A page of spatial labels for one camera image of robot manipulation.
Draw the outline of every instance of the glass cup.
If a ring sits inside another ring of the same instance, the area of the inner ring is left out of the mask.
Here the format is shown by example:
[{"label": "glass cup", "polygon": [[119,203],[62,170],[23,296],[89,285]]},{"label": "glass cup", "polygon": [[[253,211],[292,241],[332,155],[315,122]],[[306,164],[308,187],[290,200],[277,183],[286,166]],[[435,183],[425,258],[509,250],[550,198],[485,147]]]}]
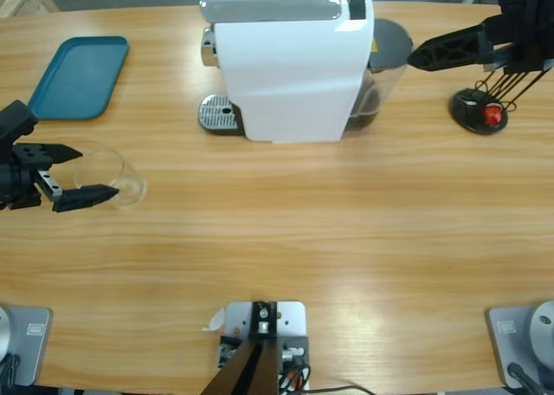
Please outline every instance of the glass cup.
[{"label": "glass cup", "polygon": [[75,160],[74,183],[84,185],[109,185],[119,193],[109,200],[119,208],[133,206],[141,201],[147,190],[145,180],[125,161],[123,156],[110,148],[97,148],[84,152]]}]

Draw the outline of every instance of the coffee machine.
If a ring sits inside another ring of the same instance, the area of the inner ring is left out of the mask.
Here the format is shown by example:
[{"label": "coffee machine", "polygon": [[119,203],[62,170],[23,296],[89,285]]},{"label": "coffee machine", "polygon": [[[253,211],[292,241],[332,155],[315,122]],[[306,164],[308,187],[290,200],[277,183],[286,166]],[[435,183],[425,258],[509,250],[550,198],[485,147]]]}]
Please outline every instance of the coffee machine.
[{"label": "coffee machine", "polygon": [[[221,70],[227,91],[200,106],[211,133],[339,141],[375,116],[411,53],[408,34],[375,20],[371,0],[201,0],[200,9],[210,22],[203,64]],[[379,33],[395,39],[383,45],[394,55],[380,51]]]}]

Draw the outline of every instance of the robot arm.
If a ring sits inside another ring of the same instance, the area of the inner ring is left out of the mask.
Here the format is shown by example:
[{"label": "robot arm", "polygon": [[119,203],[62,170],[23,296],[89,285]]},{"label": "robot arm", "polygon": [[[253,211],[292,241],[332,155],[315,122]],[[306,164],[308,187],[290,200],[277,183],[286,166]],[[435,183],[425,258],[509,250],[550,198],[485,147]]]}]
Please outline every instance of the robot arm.
[{"label": "robot arm", "polygon": [[21,101],[0,111],[0,210],[41,204],[41,193],[54,203],[56,212],[82,209],[105,202],[119,190],[107,185],[89,185],[63,190],[48,170],[53,164],[77,159],[82,154],[62,144],[14,144],[33,132],[38,119]]},{"label": "robot arm", "polygon": [[[505,74],[544,71],[554,63],[554,0],[499,0],[502,14],[426,41],[408,63],[428,71],[468,64]],[[499,44],[507,44],[496,49]]]}]

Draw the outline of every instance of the teal plastic tray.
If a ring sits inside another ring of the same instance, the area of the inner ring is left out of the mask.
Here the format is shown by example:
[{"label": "teal plastic tray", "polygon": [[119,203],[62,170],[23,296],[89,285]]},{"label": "teal plastic tray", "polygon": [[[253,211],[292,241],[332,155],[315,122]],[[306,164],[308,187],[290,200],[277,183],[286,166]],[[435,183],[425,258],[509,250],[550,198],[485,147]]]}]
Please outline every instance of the teal plastic tray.
[{"label": "teal plastic tray", "polygon": [[39,120],[90,120],[107,107],[129,42],[121,36],[75,37],[56,51],[29,109]]}]

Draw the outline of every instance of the white label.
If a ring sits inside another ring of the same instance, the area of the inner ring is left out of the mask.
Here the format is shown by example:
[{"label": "white label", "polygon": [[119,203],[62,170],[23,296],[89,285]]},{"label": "white label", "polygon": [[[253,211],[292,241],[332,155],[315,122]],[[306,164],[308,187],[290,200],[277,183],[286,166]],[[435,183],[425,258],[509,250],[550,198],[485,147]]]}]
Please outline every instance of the white label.
[{"label": "white label", "polygon": [[28,336],[42,336],[44,334],[44,325],[29,323],[27,326],[27,335]]},{"label": "white label", "polygon": [[516,325],[513,321],[498,321],[496,323],[501,334],[516,333]]}]

